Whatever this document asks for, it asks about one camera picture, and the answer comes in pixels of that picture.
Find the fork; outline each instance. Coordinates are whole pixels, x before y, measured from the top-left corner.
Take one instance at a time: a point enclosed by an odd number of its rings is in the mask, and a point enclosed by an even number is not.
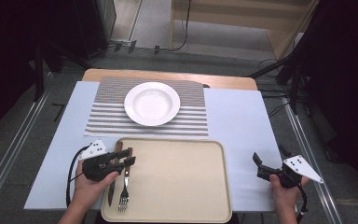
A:
[[[127,205],[129,203],[130,195],[127,191],[128,183],[129,183],[129,177],[127,176],[127,171],[126,171],[125,176],[124,176],[124,189],[121,192],[120,203],[118,204],[118,212],[126,211]]]
[[[132,147],[129,147],[130,155],[127,158],[130,158],[132,156]],[[127,187],[129,185],[130,180],[130,166],[127,166],[124,170],[124,189],[121,192],[120,195],[120,202],[118,204],[118,212],[125,212],[129,203],[130,195],[127,191]]]

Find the metal rail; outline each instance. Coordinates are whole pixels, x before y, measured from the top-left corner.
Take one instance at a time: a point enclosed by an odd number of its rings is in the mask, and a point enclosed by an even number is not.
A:
[[[301,152],[303,157],[310,163],[312,168],[323,178],[323,174],[318,166],[315,157],[313,156],[312,149],[308,142],[308,139],[304,133],[304,130],[301,127],[301,123],[298,119],[298,115],[295,115],[288,104],[287,99],[282,99],[283,103],[285,104],[285,109],[287,116],[292,124],[293,130],[295,131],[296,138],[298,143],[300,144]],[[315,188],[318,192],[319,198],[321,200],[322,206],[324,207],[324,211],[327,215],[327,218],[330,223],[343,223],[341,216],[337,210],[336,203],[330,193],[330,190],[327,186],[327,183],[324,182],[323,184],[319,184],[315,181],[312,181],[315,185]]]
[[[45,104],[46,99],[48,98],[54,80],[55,80],[55,76],[52,73],[48,73],[45,76],[45,81],[46,81],[45,91],[43,92],[39,101],[33,103],[33,105],[31,106],[30,111],[25,117],[24,122],[20,126],[15,137],[13,138],[13,141],[8,147],[7,153],[5,154],[5,156],[2,158],[0,162],[0,189],[3,186],[7,178],[7,175],[10,172],[10,169],[13,166],[17,156],[19,155],[21,148],[28,136],[28,133],[31,131],[32,127],[34,126],[34,122],[36,121],[40,111],[42,110],[42,107]]]

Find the fork handle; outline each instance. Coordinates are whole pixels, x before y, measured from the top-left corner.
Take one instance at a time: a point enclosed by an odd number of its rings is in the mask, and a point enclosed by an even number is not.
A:
[[[132,147],[129,147],[128,150],[130,151],[130,154],[129,156],[127,157],[128,158],[131,158],[132,157]],[[130,166],[127,166],[124,170],[124,176],[130,176]]]

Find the hand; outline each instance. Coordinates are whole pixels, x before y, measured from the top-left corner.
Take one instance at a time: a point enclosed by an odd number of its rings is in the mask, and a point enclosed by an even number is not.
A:
[[[310,179],[303,176],[301,185],[305,185]],[[296,221],[296,199],[299,193],[297,187],[286,189],[281,186],[281,181],[277,175],[269,176],[270,187],[275,202],[275,211],[278,215],[279,223],[297,223]]]
[[[98,200],[103,190],[118,176],[118,172],[113,172],[102,181],[95,182],[87,179],[84,175],[80,175],[82,168],[83,161],[80,161],[76,168],[77,178],[75,179],[74,197],[60,223],[81,223],[83,217]]]

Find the striped placemat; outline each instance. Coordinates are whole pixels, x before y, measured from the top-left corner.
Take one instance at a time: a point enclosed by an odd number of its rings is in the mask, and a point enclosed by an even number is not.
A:
[[[132,121],[124,110],[124,99],[127,93],[133,87],[149,81],[171,86],[176,90],[181,101],[175,118],[156,127],[148,127]],[[208,123],[202,84],[180,80],[103,77],[84,134],[206,139],[208,138]]]

